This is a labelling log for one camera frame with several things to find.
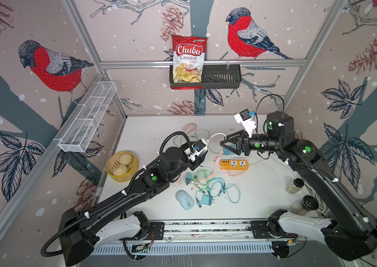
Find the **teal USB charger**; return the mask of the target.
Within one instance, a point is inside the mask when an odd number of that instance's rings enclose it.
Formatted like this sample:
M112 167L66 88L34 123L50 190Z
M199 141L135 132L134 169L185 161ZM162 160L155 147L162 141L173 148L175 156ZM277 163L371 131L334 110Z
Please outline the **teal USB charger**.
M203 195L200 199L197 199L197 204L201 208L202 206L211 206L214 200L208 195Z
M191 172L188 172L186 174L185 181L186 181L186 185L189 185L189 184L191 184L193 182L193 174Z

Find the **light blue wireless mouse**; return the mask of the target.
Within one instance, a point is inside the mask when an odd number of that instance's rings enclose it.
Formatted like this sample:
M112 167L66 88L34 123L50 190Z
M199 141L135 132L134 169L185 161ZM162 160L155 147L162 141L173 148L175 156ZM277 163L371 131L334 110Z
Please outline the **light blue wireless mouse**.
M176 200L180 203L182 208L186 211L194 207L194 201L191 196L184 190L179 190L175 195Z

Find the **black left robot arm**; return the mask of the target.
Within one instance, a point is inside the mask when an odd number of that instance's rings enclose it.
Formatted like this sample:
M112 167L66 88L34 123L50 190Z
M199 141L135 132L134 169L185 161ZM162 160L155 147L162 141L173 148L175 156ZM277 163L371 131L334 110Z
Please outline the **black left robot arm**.
M195 170L207 152L204 139L190 141L182 131L170 134L161 144L158 157L139 169L127 187L91 208L65 211L58 232L41 248L41 256L62 255L66 266L71 267L108 241L144 238L150 229L144 212L120 216L168 189L187 169Z

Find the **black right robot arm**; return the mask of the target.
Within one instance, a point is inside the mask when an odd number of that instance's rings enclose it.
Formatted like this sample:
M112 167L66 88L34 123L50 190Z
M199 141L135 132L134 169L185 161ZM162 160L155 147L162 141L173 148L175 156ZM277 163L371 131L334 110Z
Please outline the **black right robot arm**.
M297 234L325 244L346 261L367 256L377 248L377 218L368 212L340 183L320 150L308 140L296 138L294 119L283 111L267 115L265 133L257 133L255 111L234 116L243 130L232 133L220 145L236 155L274 152L306 181L324 201L331 218L311 218L279 209L268 218L274 237Z

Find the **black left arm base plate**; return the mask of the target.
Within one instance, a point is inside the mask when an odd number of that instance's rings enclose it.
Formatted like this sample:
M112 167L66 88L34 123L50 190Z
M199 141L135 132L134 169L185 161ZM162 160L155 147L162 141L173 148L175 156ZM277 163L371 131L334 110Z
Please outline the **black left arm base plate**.
M135 237L125 238L127 241L156 241L163 240L165 232L165 223L162 221L150 222L150 227L148 230L141 230L140 234Z

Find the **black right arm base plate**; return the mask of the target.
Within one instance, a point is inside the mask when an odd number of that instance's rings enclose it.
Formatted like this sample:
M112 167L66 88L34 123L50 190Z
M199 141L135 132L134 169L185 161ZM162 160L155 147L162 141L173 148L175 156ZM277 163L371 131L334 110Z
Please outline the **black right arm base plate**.
M297 239L298 235L287 233L275 221L253 220L248 230L253 233L255 239Z

